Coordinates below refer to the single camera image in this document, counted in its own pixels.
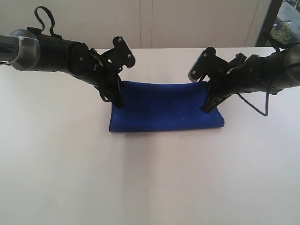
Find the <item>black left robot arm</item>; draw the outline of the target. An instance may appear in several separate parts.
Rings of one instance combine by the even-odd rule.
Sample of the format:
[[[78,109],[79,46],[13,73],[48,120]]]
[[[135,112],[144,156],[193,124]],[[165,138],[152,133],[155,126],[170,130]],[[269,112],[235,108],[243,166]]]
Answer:
[[[69,74],[94,86],[103,101],[124,106],[118,70],[84,43],[20,29],[0,37],[0,64],[19,71]]]

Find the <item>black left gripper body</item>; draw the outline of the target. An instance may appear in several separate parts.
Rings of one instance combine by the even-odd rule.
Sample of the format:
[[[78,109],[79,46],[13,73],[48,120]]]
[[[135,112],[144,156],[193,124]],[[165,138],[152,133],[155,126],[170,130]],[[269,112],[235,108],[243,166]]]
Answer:
[[[88,49],[79,59],[77,78],[99,88],[112,91],[113,84],[120,79],[111,63],[106,61],[94,49]]]

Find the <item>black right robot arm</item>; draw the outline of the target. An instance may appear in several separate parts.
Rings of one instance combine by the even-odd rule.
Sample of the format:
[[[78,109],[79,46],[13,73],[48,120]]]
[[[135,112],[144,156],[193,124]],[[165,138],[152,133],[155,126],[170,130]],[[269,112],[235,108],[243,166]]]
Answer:
[[[216,50],[208,47],[201,54],[201,60],[201,73],[210,79],[202,106],[206,113],[234,94],[265,92],[267,96],[276,95],[300,84],[299,44],[288,45],[266,57],[251,55],[247,58],[239,53],[230,62],[216,56]]]

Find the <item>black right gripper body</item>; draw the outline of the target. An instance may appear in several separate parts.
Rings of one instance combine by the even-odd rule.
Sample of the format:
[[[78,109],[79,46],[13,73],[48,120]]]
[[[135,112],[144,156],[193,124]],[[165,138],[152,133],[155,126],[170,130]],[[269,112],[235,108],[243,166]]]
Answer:
[[[211,76],[210,80],[214,93],[227,95],[227,98],[236,93],[249,93],[250,89],[243,87],[242,79],[246,77],[242,71],[247,57],[242,54],[236,54],[235,58],[228,64]]]

